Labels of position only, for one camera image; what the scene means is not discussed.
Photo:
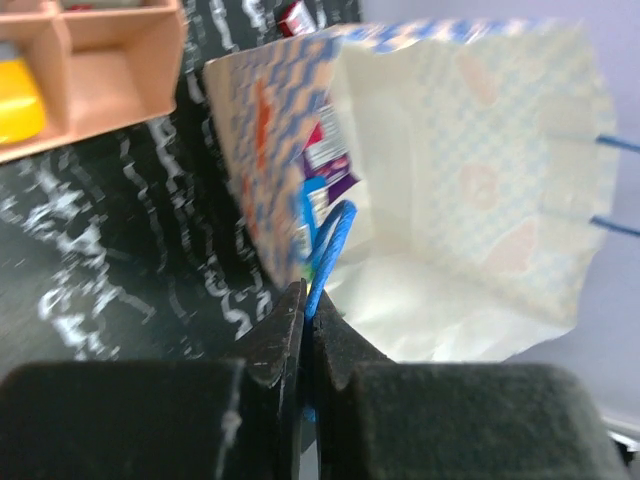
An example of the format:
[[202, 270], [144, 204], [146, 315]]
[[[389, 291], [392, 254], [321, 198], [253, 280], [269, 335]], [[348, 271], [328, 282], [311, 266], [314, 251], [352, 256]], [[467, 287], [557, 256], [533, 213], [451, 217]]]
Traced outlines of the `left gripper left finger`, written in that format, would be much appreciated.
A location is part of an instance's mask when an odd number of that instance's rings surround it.
[[1, 384], [5, 479], [295, 479], [307, 287], [216, 360], [37, 362]]

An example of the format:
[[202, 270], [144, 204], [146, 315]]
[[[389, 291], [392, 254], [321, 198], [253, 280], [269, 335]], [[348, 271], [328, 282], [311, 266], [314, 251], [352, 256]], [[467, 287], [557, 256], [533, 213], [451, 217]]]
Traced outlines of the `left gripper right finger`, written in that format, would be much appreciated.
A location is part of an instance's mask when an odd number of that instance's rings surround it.
[[579, 380], [527, 363], [396, 363], [322, 297], [313, 321], [324, 479], [624, 479]]

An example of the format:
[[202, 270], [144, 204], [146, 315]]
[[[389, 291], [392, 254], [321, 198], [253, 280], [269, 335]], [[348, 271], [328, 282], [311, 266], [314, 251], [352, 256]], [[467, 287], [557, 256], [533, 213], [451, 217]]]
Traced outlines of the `blue checkered paper bag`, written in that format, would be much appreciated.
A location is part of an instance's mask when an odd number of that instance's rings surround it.
[[[203, 77], [231, 192], [277, 286], [317, 274], [349, 201], [325, 288], [392, 359], [502, 361], [576, 326], [622, 148], [582, 27], [338, 25], [209, 61]], [[304, 259], [302, 153], [326, 102], [359, 182], [328, 202]]]

